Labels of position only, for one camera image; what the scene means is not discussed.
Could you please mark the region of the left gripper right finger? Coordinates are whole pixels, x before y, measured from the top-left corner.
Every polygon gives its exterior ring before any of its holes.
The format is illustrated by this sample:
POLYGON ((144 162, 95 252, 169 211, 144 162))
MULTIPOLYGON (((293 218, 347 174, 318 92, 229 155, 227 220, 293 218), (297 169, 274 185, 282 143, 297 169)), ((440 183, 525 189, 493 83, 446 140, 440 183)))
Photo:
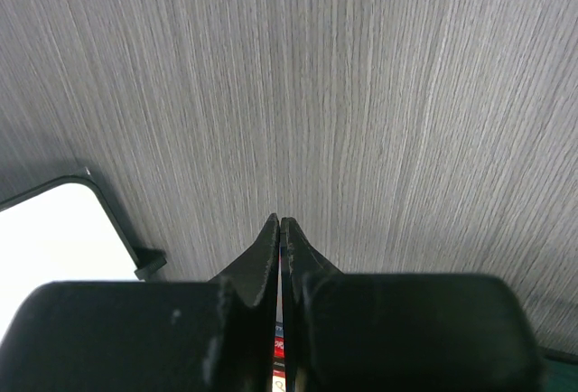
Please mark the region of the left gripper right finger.
POLYGON ((308 275, 336 275, 340 270, 311 245, 296 219, 283 218, 280 230, 286 389, 304 391, 309 363, 309 338, 303 307, 304 278, 308 275))

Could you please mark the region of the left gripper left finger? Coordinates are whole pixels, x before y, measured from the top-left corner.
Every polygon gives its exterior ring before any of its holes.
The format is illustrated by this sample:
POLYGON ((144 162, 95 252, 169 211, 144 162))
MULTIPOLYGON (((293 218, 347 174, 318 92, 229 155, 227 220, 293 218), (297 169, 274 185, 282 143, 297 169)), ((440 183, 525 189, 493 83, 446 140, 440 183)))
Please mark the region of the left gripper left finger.
POLYGON ((210 281, 218 286, 217 334, 207 352, 213 391, 272 387, 280 223, 273 213, 255 241, 210 281))

